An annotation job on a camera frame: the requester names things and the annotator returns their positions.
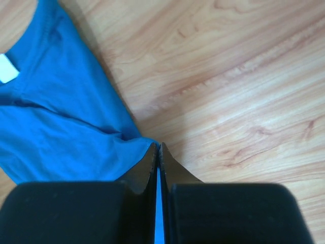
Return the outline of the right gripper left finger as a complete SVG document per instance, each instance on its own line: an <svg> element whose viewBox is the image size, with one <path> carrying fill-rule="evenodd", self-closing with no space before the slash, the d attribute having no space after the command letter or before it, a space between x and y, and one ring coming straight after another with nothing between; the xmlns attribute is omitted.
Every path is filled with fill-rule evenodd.
<svg viewBox="0 0 325 244"><path fill-rule="evenodd" d="M1 207L1 243L153 243L157 147L115 181L29 182Z"/></svg>

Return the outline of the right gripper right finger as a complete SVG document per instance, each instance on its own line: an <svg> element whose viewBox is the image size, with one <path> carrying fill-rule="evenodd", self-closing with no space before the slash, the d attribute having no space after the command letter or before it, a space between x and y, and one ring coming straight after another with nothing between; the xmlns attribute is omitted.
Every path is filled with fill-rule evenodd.
<svg viewBox="0 0 325 244"><path fill-rule="evenodd" d="M166 243L313 243L293 194L270 183L204 183L159 149Z"/></svg>

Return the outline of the blue t shirt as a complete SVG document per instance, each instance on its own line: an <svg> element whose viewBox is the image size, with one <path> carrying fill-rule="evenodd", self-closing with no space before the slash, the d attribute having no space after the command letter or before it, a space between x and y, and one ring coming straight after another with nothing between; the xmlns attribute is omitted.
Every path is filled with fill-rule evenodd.
<svg viewBox="0 0 325 244"><path fill-rule="evenodd" d="M57 1L1 54L1 168L16 183L115 181L150 145ZM157 172L154 242L164 243Z"/></svg>

